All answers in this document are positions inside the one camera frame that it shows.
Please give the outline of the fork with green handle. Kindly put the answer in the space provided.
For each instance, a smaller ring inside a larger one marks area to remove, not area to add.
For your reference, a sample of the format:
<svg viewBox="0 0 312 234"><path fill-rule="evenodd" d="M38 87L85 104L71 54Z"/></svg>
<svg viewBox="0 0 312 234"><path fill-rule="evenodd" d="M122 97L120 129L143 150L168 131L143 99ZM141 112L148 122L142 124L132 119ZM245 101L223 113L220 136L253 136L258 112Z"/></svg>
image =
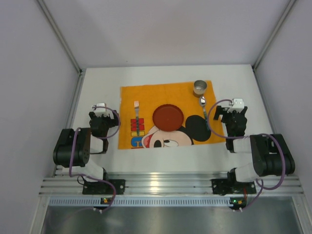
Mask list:
<svg viewBox="0 0 312 234"><path fill-rule="evenodd" d="M134 101L134 108L136 113L136 133L139 136L139 102Z"/></svg>

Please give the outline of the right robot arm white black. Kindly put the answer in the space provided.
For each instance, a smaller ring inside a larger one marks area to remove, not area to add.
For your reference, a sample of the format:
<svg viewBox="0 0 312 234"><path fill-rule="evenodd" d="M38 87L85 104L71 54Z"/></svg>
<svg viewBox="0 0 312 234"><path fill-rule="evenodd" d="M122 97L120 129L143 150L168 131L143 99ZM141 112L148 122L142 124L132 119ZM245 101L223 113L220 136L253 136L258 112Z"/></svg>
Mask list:
<svg viewBox="0 0 312 234"><path fill-rule="evenodd" d="M295 161L281 134L245 136L247 107L229 108L218 105L214 120L220 116L227 130L226 148L230 153L251 155L251 162L230 170L237 182L253 182L265 176L285 177L295 171Z"/></svg>

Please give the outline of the spoon with green handle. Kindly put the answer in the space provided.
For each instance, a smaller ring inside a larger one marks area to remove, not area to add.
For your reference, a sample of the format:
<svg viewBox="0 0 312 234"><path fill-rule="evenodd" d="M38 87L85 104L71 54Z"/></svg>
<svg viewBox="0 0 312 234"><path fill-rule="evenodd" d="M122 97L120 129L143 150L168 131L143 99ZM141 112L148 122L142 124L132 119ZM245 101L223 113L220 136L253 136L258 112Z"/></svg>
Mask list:
<svg viewBox="0 0 312 234"><path fill-rule="evenodd" d="M199 105L200 105L200 107L203 110L204 119L205 119L205 122L206 122L207 129L209 131L210 127L209 127L209 124L208 124L208 117L207 117L207 112L206 112L206 99L205 99L204 96L200 96L199 97Z"/></svg>

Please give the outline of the silver metal cup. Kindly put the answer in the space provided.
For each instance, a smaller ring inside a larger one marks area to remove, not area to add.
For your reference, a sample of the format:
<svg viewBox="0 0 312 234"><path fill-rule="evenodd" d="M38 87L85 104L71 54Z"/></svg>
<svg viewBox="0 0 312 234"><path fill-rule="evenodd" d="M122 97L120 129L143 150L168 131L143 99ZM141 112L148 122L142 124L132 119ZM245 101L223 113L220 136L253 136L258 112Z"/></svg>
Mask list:
<svg viewBox="0 0 312 234"><path fill-rule="evenodd" d="M203 96L207 90L207 82L204 80L196 80L193 84L193 95L195 97Z"/></svg>

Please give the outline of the orange cartoon mouse placemat cloth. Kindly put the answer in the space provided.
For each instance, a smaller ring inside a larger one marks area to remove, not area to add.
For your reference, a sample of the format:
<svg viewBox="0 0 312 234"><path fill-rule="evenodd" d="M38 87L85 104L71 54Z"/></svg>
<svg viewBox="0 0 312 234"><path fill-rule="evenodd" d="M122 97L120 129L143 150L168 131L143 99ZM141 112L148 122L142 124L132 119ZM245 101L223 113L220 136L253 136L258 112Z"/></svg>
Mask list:
<svg viewBox="0 0 312 234"><path fill-rule="evenodd" d="M212 83L207 81L206 112L216 103ZM118 148L151 149L202 144L217 144L224 139L211 133L211 130L223 134L220 120L210 116L208 131L199 99L193 95L193 83L169 83L121 88L120 119ZM137 136L136 113L134 101L139 102L139 136ZM164 104L172 104L184 114L182 126L172 132L159 130L152 120L155 109Z"/></svg>

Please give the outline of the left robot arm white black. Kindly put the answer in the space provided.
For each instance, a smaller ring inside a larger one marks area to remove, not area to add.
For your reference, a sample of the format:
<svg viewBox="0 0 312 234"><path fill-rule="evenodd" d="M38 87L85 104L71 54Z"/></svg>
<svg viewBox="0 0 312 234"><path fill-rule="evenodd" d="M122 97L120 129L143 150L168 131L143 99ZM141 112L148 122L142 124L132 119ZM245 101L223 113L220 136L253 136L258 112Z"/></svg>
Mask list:
<svg viewBox="0 0 312 234"><path fill-rule="evenodd" d="M116 110L99 115L90 112L89 127L62 129L53 151L53 162L68 171L69 177L84 177L90 181L107 181L106 170L90 159L90 155L107 153L108 139L115 136L121 121Z"/></svg>

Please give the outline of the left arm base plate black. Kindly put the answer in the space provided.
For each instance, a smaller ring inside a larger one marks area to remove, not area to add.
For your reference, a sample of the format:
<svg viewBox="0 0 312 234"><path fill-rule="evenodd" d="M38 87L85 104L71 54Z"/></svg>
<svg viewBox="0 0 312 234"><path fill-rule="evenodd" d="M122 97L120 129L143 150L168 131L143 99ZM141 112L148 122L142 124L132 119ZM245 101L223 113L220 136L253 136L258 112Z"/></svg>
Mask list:
<svg viewBox="0 0 312 234"><path fill-rule="evenodd" d="M109 182L115 187L117 195L123 195L126 187L126 180L124 179L110 179ZM82 194L83 195L112 195L113 188L103 182L84 182Z"/></svg>

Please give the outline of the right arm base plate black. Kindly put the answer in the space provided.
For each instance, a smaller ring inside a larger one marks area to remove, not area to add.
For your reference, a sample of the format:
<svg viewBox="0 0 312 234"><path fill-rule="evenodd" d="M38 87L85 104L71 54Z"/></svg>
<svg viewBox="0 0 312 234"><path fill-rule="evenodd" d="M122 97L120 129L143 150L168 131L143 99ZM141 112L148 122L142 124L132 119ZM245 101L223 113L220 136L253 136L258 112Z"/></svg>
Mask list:
<svg viewBox="0 0 312 234"><path fill-rule="evenodd" d="M256 194L255 184L253 182L232 182L228 179L212 179L212 190L214 195L243 195Z"/></svg>

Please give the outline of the red round plate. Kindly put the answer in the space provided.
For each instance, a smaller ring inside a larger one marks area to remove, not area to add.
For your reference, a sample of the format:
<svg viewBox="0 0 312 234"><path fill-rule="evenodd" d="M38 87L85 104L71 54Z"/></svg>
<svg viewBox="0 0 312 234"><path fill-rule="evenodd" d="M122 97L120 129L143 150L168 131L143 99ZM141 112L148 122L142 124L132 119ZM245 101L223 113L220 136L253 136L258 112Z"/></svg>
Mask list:
<svg viewBox="0 0 312 234"><path fill-rule="evenodd" d="M182 126L184 114L179 107L172 104L164 104L155 109L152 120L159 130L172 132Z"/></svg>

